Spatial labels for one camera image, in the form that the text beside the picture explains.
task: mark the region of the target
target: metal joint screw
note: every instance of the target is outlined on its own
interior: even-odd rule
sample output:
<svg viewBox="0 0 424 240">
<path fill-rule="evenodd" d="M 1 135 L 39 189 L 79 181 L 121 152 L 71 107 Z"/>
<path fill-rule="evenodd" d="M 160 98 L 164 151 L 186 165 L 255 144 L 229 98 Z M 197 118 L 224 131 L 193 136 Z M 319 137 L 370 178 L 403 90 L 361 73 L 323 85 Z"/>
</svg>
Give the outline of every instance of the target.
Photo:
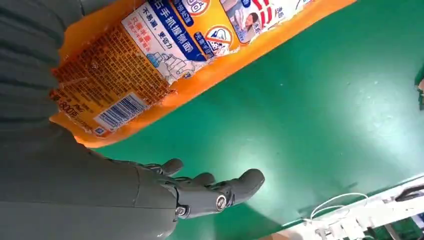
<svg viewBox="0 0 424 240">
<path fill-rule="evenodd" d="M 185 207 L 183 207 L 183 206 L 178 206 L 175 209 L 175 214 L 177 216 L 183 216 L 184 214 L 186 214 L 186 212 L 187 212 L 187 209 Z"/>
</svg>

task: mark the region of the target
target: green floor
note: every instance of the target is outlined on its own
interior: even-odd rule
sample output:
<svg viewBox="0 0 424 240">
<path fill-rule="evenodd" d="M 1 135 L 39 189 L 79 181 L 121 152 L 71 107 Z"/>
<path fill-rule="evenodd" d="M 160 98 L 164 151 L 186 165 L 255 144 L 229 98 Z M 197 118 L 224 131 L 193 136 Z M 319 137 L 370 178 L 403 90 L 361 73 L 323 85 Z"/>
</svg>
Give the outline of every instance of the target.
<svg viewBox="0 0 424 240">
<path fill-rule="evenodd" d="M 172 240 L 248 240 L 326 199 L 424 172 L 424 0 L 359 0 L 133 137 L 100 149 L 184 160 L 218 180 L 261 169 L 247 204 L 183 220 Z"/>
</svg>

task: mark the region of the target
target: white wire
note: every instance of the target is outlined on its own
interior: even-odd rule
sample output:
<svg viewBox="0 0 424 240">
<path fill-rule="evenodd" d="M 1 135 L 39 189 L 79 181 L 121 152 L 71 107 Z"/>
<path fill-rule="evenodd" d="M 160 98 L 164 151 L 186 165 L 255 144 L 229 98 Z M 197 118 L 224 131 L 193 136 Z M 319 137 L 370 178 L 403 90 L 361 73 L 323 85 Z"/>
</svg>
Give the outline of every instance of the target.
<svg viewBox="0 0 424 240">
<path fill-rule="evenodd" d="M 344 207 L 346 207 L 346 205 L 335 205 L 335 206 L 324 207 L 323 209 L 320 209 L 320 210 L 316 211 L 313 215 L 311 215 L 310 219 L 313 219 L 317 214 L 324 212 L 325 210 L 339 209 L 339 208 L 344 208 Z"/>
<path fill-rule="evenodd" d="M 329 209 L 339 209 L 340 210 L 342 208 L 345 208 L 346 205 L 335 205 L 335 206 L 328 206 L 328 207 L 324 207 L 324 208 L 322 208 L 322 207 L 325 206 L 325 205 L 327 205 L 327 204 L 329 204 L 329 203 L 331 203 L 331 202 L 333 202 L 334 200 L 337 200 L 337 199 L 340 199 L 340 198 L 343 198 L 343 197 L 347 197 L 347 196 L 361 196 L 361 197 L 364 197 L 364 198 L 368 199 L 368 196 L 366 194 L 363 194 L 363 193 L 360 193 L 360 192 L 351 192 L 351 193 L 341 194 L 341 195 L 335 196 L 335 197 L 330 198 L 329 200 L 321 203 L 319 206 L 317 206 L 310 213 L 310 217 L 309 218 L 302 218 L 302 220 L 307 221 L 307 222 L 310 222 L 310 223 L 312 223 L 314 221 L 321 222 L 321 220 L 314 219 L 314 217 L 317 214 L 319 214 L 319 213 L 321 213 L 321 212 L 323 212 L 325 210 L 329 210 Z M 335 222 L 331 223 L 331 224 L 335 224 L 335 223 L 339 222 L 340 220 L 345 219 L 348 216 L 349 212 L 350 212 L 350 210 L 347 210 L 346 215 L 344 215 L 343 217 L 337 218 L 337 220 Z"/>
<path fill-rule="evenodd" d="M 358 238 L 357 240 L 364 240 L 364 239 L 375 239 L 373 236 L 365 235 L 362 238 Z"/>
<path fill-rule="evenodd" d="M 329 204 L 329 203 L 331 203 L 332 201 L 334 201 L 334 200 L 337 200 L 337 199 L 340 199 L 340 198 L 343 198 L 343 197 L 347 197 L 347 196 L 362 196 L 362 197 L 364 197 L 364 198 L 366 198 L 366 199 L 368 199 L 368 196 L 367 195 L 365 195 L 365 194 L 363 194 L 363 193 L 359 193 L 359 192 L 351 192 L 351 193 L 345 193 L 345 194 L 341 194 L 341 195 L 338 195 L 338 196 L 335 196 L 335 197 L 333 197 L 333 198 L 330 198 L 329 200 L 327 200 L 327 201 L 325 201 L 325 202 L 323 202 L 323 203 L 321 203 L 319 206 L 317 206 L 311 213 L 310 213 L 310 219 L 312 219 L 313 218 L 313 216 L 315 216 L 316 215 L 316 211 L 318 210 L 318 209 L 320 209 L 320 208 L 322 208 L 323 206 L 325 206 L 325 205 L 327 205 L 327 204 Z"/>
</svg>

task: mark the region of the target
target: warning icon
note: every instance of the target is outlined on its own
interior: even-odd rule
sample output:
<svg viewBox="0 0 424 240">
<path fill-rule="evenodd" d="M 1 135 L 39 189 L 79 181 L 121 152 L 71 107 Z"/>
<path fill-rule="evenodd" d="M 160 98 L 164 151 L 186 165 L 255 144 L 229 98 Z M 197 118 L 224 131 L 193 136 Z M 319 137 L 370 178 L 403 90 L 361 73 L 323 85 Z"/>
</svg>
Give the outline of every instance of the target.
<svg viewBox="0 0 424 240">
<path fill-rule="evenodd" d="M 216 52 L 223 48 L 230 48 L 231 42 L 233 41 L 233 35 L 225 26 L 214 26 L 207 31 L 205 39 L 212 50 Z"/>
</svg>

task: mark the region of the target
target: gray robot arm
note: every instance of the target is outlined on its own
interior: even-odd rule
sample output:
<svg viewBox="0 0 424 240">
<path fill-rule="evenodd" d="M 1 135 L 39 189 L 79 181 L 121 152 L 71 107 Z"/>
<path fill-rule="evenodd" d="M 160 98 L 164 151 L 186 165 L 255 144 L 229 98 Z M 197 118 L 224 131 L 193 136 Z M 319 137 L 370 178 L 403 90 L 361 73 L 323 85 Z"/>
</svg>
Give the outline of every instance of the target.
<svg viewBox="0 0 424 240">
<path fill-rule="evenodd" d="M 147 170 L 49 121 L 64 31 L 108 2 L 0 1 L 0 239 L 150 240 L 175 228 L 176 198 Z"/>
</svg>

